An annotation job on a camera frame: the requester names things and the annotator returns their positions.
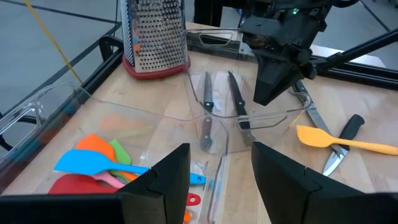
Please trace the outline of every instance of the pink spatula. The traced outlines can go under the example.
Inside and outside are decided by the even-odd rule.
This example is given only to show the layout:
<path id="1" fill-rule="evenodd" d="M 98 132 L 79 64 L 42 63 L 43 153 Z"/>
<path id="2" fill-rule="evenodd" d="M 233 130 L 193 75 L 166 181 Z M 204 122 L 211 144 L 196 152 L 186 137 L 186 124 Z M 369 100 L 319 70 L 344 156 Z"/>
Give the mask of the pink spatula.
<path id="1" fill-rule="evenodd" d="M 108 171 L 100 172 L 99 174 L 92 175 L 96 180 L 102 180 L 108 183 L 110 186 L 120 189 L 124 186 L 122 182 L 114 178 Z"/>

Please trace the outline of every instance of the silicone spatula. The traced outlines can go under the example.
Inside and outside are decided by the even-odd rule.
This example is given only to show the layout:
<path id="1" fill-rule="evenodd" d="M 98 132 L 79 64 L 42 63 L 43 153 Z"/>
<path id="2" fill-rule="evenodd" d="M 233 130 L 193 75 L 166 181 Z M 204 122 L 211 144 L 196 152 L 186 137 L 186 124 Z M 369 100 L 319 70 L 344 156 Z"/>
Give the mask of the silicone spatula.
<path id="1" fill-rule="evenodd" d="M 143 174 L 148 167 L 118 164 L 110 161 L 104 154 L 89 150 L 72 149 L 66 152 L 55 165 L 55 170 L 76 174 L 95 175 L 106 170 L 122 170 L 135 174 Z M 190 184 L 202 185 L 206 177 L 190 174 Z"/>
<path id="2" fill-rule="evenodd" d="M 49 194 L 112 194 L 117 190 L 101 186 L 87 175 L 67 174 L 55 181 Z"/>
<path id="3" fill-rule="evenodd" d="M 200 204 L 200 196 L 193 193 L 188 193 L 187 206 L 195 206 Z"/>
<path id="4" fill-rule="evenodd" d="M 125 164 L 125 165 L 130 165 L 131 164 L 131 158 L 129 154 L 123 149 L 122 145 L 120 145 L 119 141 L 116 139 L 113 139 L 112 141 L 109 142 L 109 144 L 113 147 L 114 149 L 114 155 L 116 157 L 116 161 L 120 164 Z M 130 182 L 127 178 L 123 176 L 122 173 L 120 173 L 117 170 L 111 170 L 109 173 L 112 175 L 115 175 L 117 177 L 122 177 L 125 182 Z"/>
<path id="5" fill-rule="evenodd" d="M 187 223 L 191 220 L 191 215 L 189 214 L 189 212 L 186 210 L 184 213 L 184 223 Z"/>
<path id="6" fill-rule="evenodd" d="M 99 174 L 93 175 L 95 180 L 102 180 L 103 182 L 108 183 L 110 186 L 115 187 L 117 189 L 124 186 L 122 182 L 118 179 L 114 178 L 108 171 L 100 172 Z"/>
<path id="7" fill-rule="evenodd" d="M 113 147 L 104 139 L 101 139 L 96 134 L 89 134 L 87 137 L 78 141 L 76 144 L 77 149 L 90 150 L 104 154 L 110 161 L 117 162 Z M 138 176 L 128 172 L 121 172 L 125 178 L 130 181 L 135 180 Z"/>
<path id="8" fill-rule="evenodd" d="M 313 147 L 328 147 L 331 144 L 343 144 L 398 156 L 398 148 L 394 146 L 335 138 L 322 129 L 308 126 L 297 125 L 297 136 L 302 143 Z"/>

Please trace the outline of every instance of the floor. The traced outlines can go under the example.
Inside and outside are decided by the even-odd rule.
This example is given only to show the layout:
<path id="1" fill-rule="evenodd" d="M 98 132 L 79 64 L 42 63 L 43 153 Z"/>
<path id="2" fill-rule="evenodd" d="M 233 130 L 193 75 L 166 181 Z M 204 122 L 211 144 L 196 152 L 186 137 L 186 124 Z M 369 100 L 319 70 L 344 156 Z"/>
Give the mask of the floor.
<path id="1" fill-rule="evenodd" d="M 185 0 L 186 21 L 193 20 L 193 1 Z M 30 0 L 83 80 L 101 63 L 96 41 L 112 34 L 116 0 Z M 223 9 L 222 27 L 236 27 L 240 15 Z M 387 0 L 362 0 L 346 9 L 333 8 L 328 28 L 314 44 L 346 50 L 398 27 L 398 9 Z M 52 83 L 77 80 L 44 34 L 23 0 L 0 0 L 0 112 L 5 113 L 34 90 Z M 388 68 L 398 69 L 398 44 L 377 50 Z M 17 131 L 5 134 L 15 135 Z"/>

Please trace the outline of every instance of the grater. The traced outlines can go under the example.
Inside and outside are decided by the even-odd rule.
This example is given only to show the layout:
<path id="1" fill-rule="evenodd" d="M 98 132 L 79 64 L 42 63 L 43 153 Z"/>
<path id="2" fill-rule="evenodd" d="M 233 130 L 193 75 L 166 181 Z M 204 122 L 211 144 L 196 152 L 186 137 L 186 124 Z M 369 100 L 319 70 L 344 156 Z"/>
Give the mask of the grater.
<path id="1" fill-rule="evenodd" d="M 183 0 L 121 0 L 123 65 L 136 78 L 159 78 L 189 65 Z"/>

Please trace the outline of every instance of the plastic packaging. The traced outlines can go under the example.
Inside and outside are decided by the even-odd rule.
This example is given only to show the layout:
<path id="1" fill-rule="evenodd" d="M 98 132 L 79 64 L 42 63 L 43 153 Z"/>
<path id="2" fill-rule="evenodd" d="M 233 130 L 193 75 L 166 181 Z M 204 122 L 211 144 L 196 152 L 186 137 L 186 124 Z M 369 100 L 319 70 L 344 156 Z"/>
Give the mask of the plastic packaging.
<path id="1" fill-rule="evenodd" d="M 267 106 L 253 102 L 257 61 L 252 54 L 243 52 L 238 30 L 186 30 L 182 38 L 187 41 L 191 58 L 190 67 L 185 71 L 189 77 L 185 84 L 192 113 L 195 116 L 209 113 L 203 104 L 206 74 L 209 74 L 214 104 L 210 114 L 227 125 L 231 140 L 229 152 L 250 150 L 253 139 L 274 146 L 309 106 L 310 97 L 303 94 L 302 102 L 293 90 L 283 92 Z M 247 115 L 237 114 L 229 74 L 238 84 L 243 99 L 240 103 Z"/>
<path id="2" fill-rule="evenodd" d="M 97 100 L 81 88 L 64 84 L 48 86 L 12 110 L 0 120 L 0 134 L 28 112 L 34 112 L 37 125 L 1 159 L 3 195 L 46 194 L 64 174 L 54 171 L 54 165 L 91 133 L 106 141 L 117 139 L 132 164 L 147 167 L 187 142 L 191 172 L 207 178 L 205 185 L 190 187 L 201 197 L 201 204 L 187 208 L 190 223 L 214 222 L 228 145 L 226 127 L 217 119 L 212 121 L 213 142 L 203 150 L 201 129 L 209 115 L 183 121 Z"/>

